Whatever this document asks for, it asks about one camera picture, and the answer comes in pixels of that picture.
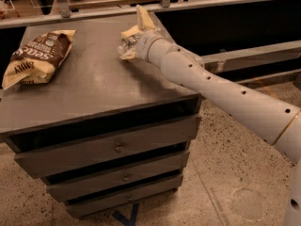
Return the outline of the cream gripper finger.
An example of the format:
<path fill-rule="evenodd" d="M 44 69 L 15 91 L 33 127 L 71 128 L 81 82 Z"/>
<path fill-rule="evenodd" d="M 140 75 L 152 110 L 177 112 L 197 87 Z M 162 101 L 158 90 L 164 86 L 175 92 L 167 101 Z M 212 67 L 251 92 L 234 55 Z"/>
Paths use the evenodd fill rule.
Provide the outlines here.
<path fill-rule="evenodd" d="M 126 50 L 123 47 L 119 48 L 119 58 L 121 60 L 132 60 L 137 59 L 137 52 L 135 48 L 130 48 L 129 50 Z"/>
<path fill-rule="evenodd" d="M 135 8 L 137 13 L 138 28 L 142 31 L 155 30 L 156 27 L 147 10 L 140 5 L 137 5 Z"/>

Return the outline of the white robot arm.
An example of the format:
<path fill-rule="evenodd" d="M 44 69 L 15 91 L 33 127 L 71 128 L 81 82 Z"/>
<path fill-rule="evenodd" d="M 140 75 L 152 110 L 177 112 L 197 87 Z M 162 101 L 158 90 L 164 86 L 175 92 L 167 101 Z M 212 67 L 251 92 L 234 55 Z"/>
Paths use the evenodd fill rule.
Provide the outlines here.
<path fill-rule="evenodd" d="M 121 33 L 122 60 L 141 59 L 170 82 L 200 93 L 296 164 L 283 226 L 301 226 L 301 108 L 210 73 L 200 56 L 168 41 L 147 10 Z"/>

